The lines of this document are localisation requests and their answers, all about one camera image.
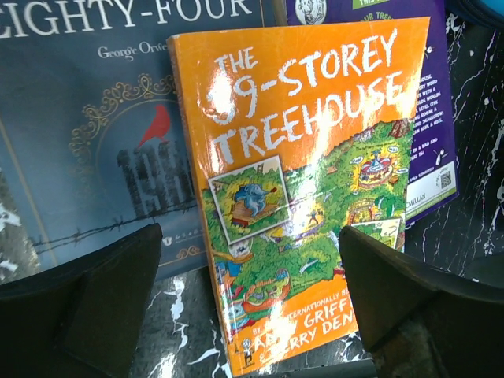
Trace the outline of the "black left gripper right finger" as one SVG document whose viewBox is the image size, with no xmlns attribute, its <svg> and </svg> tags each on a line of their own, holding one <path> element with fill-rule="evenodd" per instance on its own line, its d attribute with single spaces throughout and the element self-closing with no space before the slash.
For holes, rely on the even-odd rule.
<svg viewBox="0 0 504 378">
<path fill-rule="evenodd" d="M 465 277 L 386 246 L 354 227 L 340 254 L 364 348 L 379 377 L 501 377 L 503 256 Z"/>
</svg>

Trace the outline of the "purple treehouse paperback book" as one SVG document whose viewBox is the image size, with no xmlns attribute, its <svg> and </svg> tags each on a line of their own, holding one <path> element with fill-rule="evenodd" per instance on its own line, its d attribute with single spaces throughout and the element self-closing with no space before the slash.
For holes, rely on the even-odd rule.
<svg viewBox="0 0 504 378">
<path fill-rule="evenodd" d="M 450 75 L 442 1 L 285 1 L 289 25 L 429 17 L 406 197 L 406 223 L 458 195 Z"/>
</svg>

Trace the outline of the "orange treehouse paperback book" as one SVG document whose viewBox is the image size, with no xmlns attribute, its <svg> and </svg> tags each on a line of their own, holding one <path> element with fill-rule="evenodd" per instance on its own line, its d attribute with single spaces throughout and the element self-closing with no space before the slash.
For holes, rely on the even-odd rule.
<svg viewBox="0 0 504 378">
<path fill-rule="evenodd" d="M 167 45 L 231 374 L 356 332 L 339 233 L 401 250 L 428 17 Z"/>
</svg>

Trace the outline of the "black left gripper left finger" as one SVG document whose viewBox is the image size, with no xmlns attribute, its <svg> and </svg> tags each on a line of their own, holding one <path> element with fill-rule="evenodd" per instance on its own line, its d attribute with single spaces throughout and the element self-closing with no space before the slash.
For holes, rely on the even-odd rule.
<svg viewBox="0 0 504 378">
<path fill-rule="evenodd" d="M 161 256 L 150 224 L 1 286 L 3 377 L 126 377 Z"/>
</svg>

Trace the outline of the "blue pencil case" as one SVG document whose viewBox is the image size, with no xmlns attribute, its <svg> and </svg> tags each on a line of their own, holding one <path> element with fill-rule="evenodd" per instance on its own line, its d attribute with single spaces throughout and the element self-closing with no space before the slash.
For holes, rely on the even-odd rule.
<svg viewBox="0 0 504 378">
<path fill-rule="evenodd" d="M 446 0 L 452 13 L 473 24 L 503 30 L 503 0 Z"/>
</svg>

